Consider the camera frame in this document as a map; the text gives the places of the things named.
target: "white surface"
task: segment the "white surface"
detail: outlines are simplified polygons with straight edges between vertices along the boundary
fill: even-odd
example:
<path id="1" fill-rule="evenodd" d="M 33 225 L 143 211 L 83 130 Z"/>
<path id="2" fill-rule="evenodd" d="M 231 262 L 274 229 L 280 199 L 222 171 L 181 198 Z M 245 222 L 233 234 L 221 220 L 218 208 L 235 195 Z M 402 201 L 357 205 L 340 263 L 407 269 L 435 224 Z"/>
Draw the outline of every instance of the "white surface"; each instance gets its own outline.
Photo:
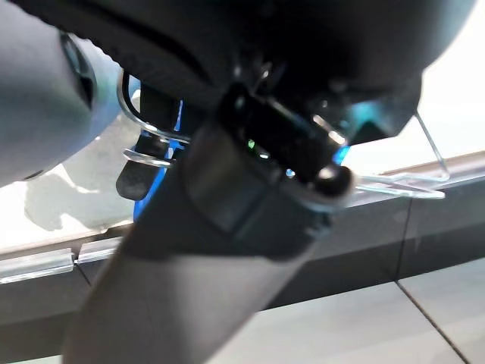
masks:
<path id="1" fill-rule="evenodd" d="M 26 360 L 25 362 L 16 362 L 15 364 L 61 364 L 61 357 L 50 356 L 49 358 Z"/>
<path id="2" fill-rule="evenodd" d="M 208 364 L 462 363 L 394 284 L 257 314 Z"/>
<path id="3" fill-rule="evenodd" d="M 85 149 L 30 182 L 0 189 L 0 253 L 74 239 L 131 222 L 133 202 L 116 192 L 123 151 L 139 128 L 118 118 Z"/>
<path id="4" fill-rule="evenodd" d="M 471 363 L 485 362 L 485 259 L 400 282 Z"/>
<path id="5" fill-rule="evenodd" d="M 424 73 L 419 112 L 443 157 L 485 149 L 485 0 Z M 345 165 L 360 174 L 381 173 L 435 160 L 413 119 L 395 138 L 353 146 Z"/>

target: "blue light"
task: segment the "blue light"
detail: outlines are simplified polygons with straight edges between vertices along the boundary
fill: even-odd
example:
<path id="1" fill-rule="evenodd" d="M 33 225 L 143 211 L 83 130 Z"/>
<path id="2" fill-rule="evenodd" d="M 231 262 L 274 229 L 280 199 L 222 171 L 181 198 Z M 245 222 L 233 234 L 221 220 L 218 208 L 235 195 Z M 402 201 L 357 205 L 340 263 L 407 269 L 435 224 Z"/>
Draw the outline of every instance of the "blue light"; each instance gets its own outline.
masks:
<path id="1" fill-rule="evenodd" d="M 346 157 L 347 153 L 349 152 L 350 147 L 349 146 L 344 146 L 340 148 L 337 153 L 333 156 L 333 162 L 341 165 L 343 162 L 343 159 Z"/>

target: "gray panel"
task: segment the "gray panel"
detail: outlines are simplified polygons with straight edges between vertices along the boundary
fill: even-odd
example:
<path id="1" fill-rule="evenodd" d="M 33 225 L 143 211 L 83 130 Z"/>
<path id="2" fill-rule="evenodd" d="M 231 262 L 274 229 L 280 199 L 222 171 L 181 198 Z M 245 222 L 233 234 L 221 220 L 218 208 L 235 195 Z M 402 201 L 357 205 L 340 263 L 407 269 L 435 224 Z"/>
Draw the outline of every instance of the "gray panel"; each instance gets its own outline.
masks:
<path id="1" fill-rule="evenodd" d="M 485 180 L 444 189 L 443 200 L 415 200 L 399 277 L 485 256 Z"/>
<path id="2" fill-rule="evenodd" d="M 401 242 L 411 200 L 387 199 L 349 207 L 335 216 L 315 259 L 328 258 Z"/>
<path id="3" fill-rule="evenodd" d="M 0 325 L 12 325 L 77 310 L 89 285 L 77 267 L 70 273 L 0 284 Z"/>
<path id="4" fill-rule="evenodd" d="M 0 363 L 59 355 L 73 316 L 66 313 L 0 325 Z"/>
<path id="5" fill-rule="evenodd" d="M 348 208 L 270 308 L 393 281 L 411 200 Z"/>
<path id="6" fill-rule="evenodd" d="M 79 264 L 77 267 L 83 272 L 89 284 L 93 285 L 103 267 L 108 264 L 108 260 L 98 260 Z"/>

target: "metal wire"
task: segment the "metal wire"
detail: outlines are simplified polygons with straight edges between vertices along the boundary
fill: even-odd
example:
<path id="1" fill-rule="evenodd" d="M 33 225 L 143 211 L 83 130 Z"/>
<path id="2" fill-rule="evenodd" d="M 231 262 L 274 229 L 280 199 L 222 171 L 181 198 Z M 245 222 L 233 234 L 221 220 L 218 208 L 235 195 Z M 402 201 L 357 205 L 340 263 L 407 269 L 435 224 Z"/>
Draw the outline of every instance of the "metal wire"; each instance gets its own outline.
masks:
<path id="1" fill-rule="evenodd" d="M 173 130 L 161 130 L 156 126 L 144 121 L 141 114 L 135 109 L 131 102 L 130 95 L 128 93 L 128 86 L 130 82 L 130 75 L 125 71 L 121 71 L 117 84 L 117 97 L 120 103 L 123 113 L 135 124 L 141 127 L 143 130 L 156 135 L 163 143 L 169 143 L 171 140 L 179 143 L 190 143 L 190 136 L 173 131 Z M 170 168 L 174 161 L 168 158 L 160 158 L 154 155 L 143 154 L 131 149 L 125 149 L 124 156 L 128 160 L 144 165 L 151 165 L 153 167 Z"/>
<path id="2" fill-rule="evenodd" d="M 441 156 L 441 153 L 438 150 L 437 145 L 435 144 L 429 130 L 427 129 L 426 124 L 423 122 L 423 119 L 417 111 L 415 117 L 416 119 L 418 119 L 421 129 L 423 130 L 424 135 L 426 136 L 426 139 L 430 144 L 434 155 L 436 156 L 436 160 L 440 164 L 441 175 L 432 176 L 406 172 L 390 176 L 359 176 L 361 182 L 364 183 L 364 185 L 359 185 L 358 190 L 386 193 L 394 196 L 412 197 L 416 199 L 442 199 L 445 197 L 445 193 L 441 191 L 434 190 L 432 188 L 415 187 L 410 185 L 411 181 L 413 180 L 438 184 L 442 182 L 447 182 L 447 180 L 450 179 L 448 166 L 446 165 L 444 158 Z M 408 183 L 404 184 L 400 182 L 404 180 L 406 180 Z M 366 183 L 388 184 L 392 187 L 368 186 L 365 185 Z"/>
<path id="3" fill-rule="evenodd" d="M 130 161 L 142 163 L 144 165 L 151 165 L 153 167 L 170 168 L 173 165 L 173 161 L 170 159 L 158 158 L 154 157 L 153 155 L 138 153 L 131 149 L 125 149 L 123 155 Z"/>
<path id="4" fill-rule="evenodd" d="M 117 84 L 117 97 L 120 103 L 123 113 L 135 124 L 141 127 L 143 130 L 148 131 L 160 137 L 163 140 L 175 140 L 179 143 L 190 143 L 190 136 L 178 133 L 172 130 L 161 130 L 156 126 L 144 121 L 140 113 L 134 108 L 130 96 L 128 95 L 128 83 L 130 82 L 130 75 L 125 71 L 121 71 Z"/>

